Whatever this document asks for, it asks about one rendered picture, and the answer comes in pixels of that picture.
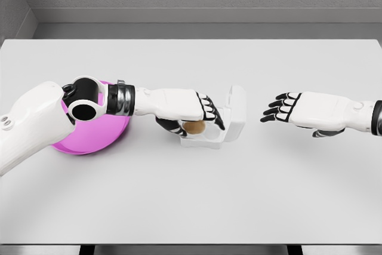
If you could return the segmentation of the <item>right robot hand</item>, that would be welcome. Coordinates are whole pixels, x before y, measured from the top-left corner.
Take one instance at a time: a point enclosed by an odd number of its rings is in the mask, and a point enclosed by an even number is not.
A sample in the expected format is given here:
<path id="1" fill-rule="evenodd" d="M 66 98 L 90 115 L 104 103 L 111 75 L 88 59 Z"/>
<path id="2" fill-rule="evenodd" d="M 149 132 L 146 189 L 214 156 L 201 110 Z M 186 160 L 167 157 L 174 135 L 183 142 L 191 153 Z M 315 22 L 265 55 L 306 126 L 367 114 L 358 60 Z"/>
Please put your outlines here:
<path id="1" fill-rule="evenodd" d="M 280 121 L 312 128 L 313 137 L 332 137 L 345 131 L 346 115 L 356 103 L 347 97 L 324 93 L 283 93 L 269 104 L 261 122 Z"/>

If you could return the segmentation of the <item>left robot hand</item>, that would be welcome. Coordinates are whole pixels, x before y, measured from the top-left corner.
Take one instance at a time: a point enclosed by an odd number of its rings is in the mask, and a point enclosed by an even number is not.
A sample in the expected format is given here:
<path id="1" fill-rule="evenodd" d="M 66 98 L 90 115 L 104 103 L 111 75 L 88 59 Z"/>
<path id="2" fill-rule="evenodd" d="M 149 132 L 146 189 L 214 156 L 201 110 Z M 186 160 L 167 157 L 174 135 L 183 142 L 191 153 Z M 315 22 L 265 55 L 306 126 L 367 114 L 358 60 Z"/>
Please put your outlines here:
<path id="1" fill-rule="evenodd" d="M 212 99 L 195 90 L 164 89 L 164 98 L 154 111 L 156 123 L 170 133 L 185 138 L 189 133 L 181 121 L 211 121 L 225 130 L 223 119 Z"/>

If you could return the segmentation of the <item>brown egg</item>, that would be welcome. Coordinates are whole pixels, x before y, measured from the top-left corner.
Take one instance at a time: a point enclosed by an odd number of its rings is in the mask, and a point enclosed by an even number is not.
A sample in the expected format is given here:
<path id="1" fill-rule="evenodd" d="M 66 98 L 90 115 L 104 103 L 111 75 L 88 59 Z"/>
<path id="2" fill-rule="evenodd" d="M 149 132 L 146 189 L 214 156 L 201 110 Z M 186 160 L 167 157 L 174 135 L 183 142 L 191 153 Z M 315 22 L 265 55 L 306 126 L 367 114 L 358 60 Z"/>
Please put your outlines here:
<path id="1" fill-rule="evenodd" d="M 183 129 L 187 134 L 202 134 L 206 129 L 206 124 L 204 121 L 184 121 Z"/>

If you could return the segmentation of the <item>white egg box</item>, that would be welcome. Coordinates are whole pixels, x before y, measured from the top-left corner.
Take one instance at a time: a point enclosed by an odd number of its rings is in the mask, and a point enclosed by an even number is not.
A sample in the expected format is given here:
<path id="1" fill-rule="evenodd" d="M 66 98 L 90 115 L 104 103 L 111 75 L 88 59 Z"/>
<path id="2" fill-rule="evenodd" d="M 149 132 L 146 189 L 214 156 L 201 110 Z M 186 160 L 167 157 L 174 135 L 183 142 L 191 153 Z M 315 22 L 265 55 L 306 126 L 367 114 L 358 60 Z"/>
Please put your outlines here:
<path id="1" fill-rule="evenodd" d="M 201 147 L 219 149 L 224 142 L 236 140 L 247 119 L 247 94 L 245 90 L 233 85 L 227 94 L 226 103 L 218 111 L 223 119 L 225 130 L 219 129 L 211 121 L 204 121 L 206 129 L 202 134 L 191 135 L 180 139 L 183 147 Z"/>

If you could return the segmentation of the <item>pink bowl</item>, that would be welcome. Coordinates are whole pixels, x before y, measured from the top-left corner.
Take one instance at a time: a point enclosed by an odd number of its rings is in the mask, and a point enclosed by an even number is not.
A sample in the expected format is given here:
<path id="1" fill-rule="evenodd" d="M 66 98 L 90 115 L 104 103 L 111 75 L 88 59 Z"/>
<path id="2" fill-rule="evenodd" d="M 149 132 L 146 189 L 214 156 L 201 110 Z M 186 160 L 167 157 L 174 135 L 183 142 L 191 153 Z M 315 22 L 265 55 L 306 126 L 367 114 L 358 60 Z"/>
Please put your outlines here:
<path id="1" fill-rule="evenodd" d="M 124 81 L 115 84 L 80 76 L 63 86 L 61 105 L 75 124 L 74 131 L 53 148 L 71 155 L 100 151 L 125 131 L 133 115 L 135 89 Z"/>

